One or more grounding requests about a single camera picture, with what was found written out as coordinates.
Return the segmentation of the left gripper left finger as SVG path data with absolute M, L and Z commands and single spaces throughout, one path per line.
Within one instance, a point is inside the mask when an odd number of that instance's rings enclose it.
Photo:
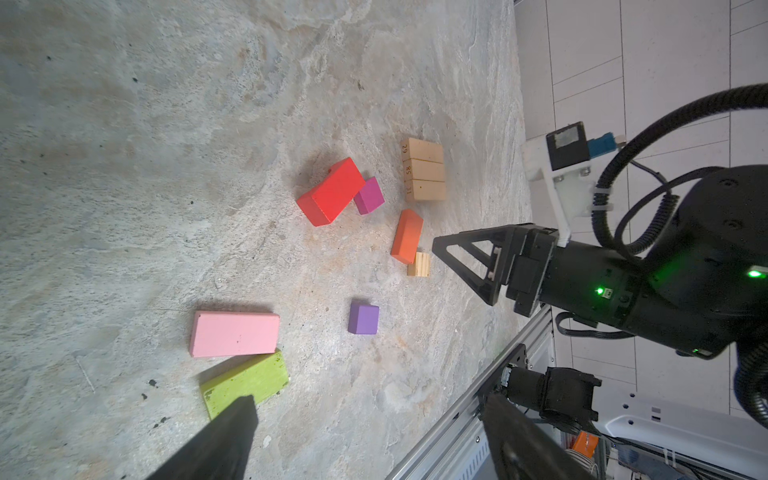
M 257 426 L 254 397 L 239 397 L 148 479 L 243 479 Z

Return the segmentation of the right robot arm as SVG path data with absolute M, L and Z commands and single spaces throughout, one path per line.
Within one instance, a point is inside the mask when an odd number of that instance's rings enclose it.
M 508 225 L 442 236 L 434 254 L 488 304 L 561 309 L 585 333 L 641 337 L 701 359 L 737 349 L 733 387 L 767 421 L 767 169 L 707 167 L 644 257 L 557 245 L 551 229 Z

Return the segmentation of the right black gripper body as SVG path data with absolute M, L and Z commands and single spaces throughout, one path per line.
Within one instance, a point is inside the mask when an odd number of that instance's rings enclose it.
M 528 316 L 541 303 L 559 308 L 581 330 L 569 336 L 688 336 L 690 315 L 653 291 L 639 267 L 618 253 L 571 241 L 533 224 L 506 235 L 506 296 Z

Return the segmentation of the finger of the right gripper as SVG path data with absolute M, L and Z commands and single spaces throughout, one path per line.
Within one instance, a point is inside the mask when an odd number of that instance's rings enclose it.
M 434 255 L 455 272 L 481 300 L 489 306 L 494 306 L 499 299 L 501 287 L 509 282 L 510 250 L 502 250 L 489 241 L 445 245 L 444 237 L 436 237 L 433 240 L 432 252 Z M 475 273 L 468 265 L 448 251 L 450 247 L 458 247 L 478 261 L 485 268 L 484 274 Z
M 462 245 L 489 241 L 495 247 L 500 247 L 502 250 L 511 250 L 512 245 L 517 242 L 517 237 L 525 237 L 528 231 L 533 227 L 533 224 L 509 224 L 498 227 L 462 231 L 457 234 L 445 236 L 443 242 L 445 245 Z

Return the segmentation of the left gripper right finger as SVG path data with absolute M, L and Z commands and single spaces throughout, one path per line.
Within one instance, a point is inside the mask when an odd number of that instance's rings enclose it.
M 482 414 L 499 479 L 590 479 L 536 424 L 501 394 L 489 395 Z

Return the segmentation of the natural wood long block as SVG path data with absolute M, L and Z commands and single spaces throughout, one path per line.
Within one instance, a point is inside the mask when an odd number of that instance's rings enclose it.
M 431 180 L 408 180 L 405 182 L 408 202 L 444 201 L 447 198 L 446 183 Z

